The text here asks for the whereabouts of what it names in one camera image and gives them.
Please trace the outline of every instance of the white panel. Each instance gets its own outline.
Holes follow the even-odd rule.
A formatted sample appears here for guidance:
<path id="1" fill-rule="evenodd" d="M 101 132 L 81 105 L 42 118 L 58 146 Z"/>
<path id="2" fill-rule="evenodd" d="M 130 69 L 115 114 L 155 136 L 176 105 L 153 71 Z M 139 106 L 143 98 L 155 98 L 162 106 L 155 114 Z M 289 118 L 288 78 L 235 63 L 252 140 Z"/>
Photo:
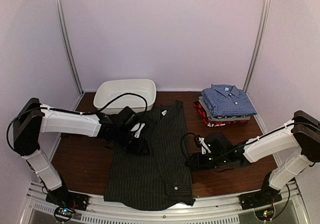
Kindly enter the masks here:
<path id="1" fill-rule="evenodd" d="M 54 0 L 0 0 L 0 223 L 16 224 L 31 179 L 9 149 L 7 125 L 31 97 L 73 108 L 78 94 L 62 43 Z M 40 141 L 49 156 L 57 134 Z"/>
<path id="2" fill-rule="evenodd" d="M 242 88 L 262 0 L 62 0 L 84 90 L 152 79 L 158 90 Z"/>
<path id="3" fill-rule="evenodd" d="M 320 0 L 272 0 L 249 95 L 268 131 L 297 110 L 320 119 Z M 292 150 L 280 153 L 282 162 Z M 297 178 L 313 224 L 319 223 L 320 166 Z"/>

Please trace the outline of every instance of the stack of folded shirts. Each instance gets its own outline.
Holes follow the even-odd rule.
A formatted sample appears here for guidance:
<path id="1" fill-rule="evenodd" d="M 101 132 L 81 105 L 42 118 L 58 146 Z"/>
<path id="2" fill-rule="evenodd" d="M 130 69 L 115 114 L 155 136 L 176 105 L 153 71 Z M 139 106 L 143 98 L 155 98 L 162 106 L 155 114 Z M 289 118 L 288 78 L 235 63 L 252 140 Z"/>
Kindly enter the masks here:
<path id="1" fill-rule="evenodd" d="M 247 122 L 257 114 L 247 94 L 235 85 L 211 85 L 201 94 L 193 104 L 208 127 Z"/>

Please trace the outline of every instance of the folded shirt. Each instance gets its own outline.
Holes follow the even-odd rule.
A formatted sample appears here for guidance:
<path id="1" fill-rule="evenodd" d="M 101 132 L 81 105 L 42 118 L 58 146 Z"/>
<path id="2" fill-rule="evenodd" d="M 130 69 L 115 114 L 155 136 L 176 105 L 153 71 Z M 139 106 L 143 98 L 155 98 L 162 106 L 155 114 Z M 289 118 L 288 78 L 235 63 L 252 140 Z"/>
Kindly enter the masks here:
<path id="1" fill-rule="evenodd" d="M 235 85 L 211 85 L 201 92 L 213 117 L 253 116 L 257 112 L 247 94 Z"/>
<path id="2" fill-rule="evenodd" d="M 202 96 L 199 96 L 199 103 L 201 104 L 202 108 L 204 109 L 206 113 L 206 117 L 209 121 L 212 122 L 233 122 L 233 121 L 249 121 L 250 115 L 242 115 L 242 116 L 216 116 L 213 117 L 210 113 L 210 110 L 208 109 L 204 98 Z"/>

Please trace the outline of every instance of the white plastic bin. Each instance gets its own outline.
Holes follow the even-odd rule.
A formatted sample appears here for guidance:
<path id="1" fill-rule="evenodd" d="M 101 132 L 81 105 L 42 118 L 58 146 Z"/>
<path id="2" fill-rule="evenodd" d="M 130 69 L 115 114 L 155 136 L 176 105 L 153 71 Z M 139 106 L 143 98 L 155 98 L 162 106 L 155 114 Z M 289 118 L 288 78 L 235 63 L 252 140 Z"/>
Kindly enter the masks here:
<path id="1" fill-rule="evenodd" d="M 148 79 L 110 80 L 104 82 L 97 90 L 93 105 L 99 110 L 112 99 L 124 93 L 135 93 L 143 96 L 147 102 L 147 110 L 154 106 L 157 89 L 156 84 Z M 136 113 L 146 108 L 144 100 L 138 96 L 125 95 L 114 101 L 102 112 L 105 114 L 118 114 L 124 107 L 130 107 Z"/>

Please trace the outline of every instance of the black pinstriped shirt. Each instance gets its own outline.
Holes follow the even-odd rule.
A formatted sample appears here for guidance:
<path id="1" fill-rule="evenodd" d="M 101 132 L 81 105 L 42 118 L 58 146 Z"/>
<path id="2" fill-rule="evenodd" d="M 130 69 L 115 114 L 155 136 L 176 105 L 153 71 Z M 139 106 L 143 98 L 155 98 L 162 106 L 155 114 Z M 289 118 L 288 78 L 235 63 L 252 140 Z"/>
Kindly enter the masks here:
<path id="1" fill-rule="evenodd" d="M 154 107 L 142 120 L 147 128 L 141 135 L 148 141 L 150 155 L 114 149 L 104 201 L 145 211 L 164 210 L 177 203 L 193 205 L 190 169 L 180 148 L 180 138 L 187 132 L 183 103 L 176 100 L 165 116 L 162 111 Z M 184 147 L 187 150 L 186 138 Z"/>

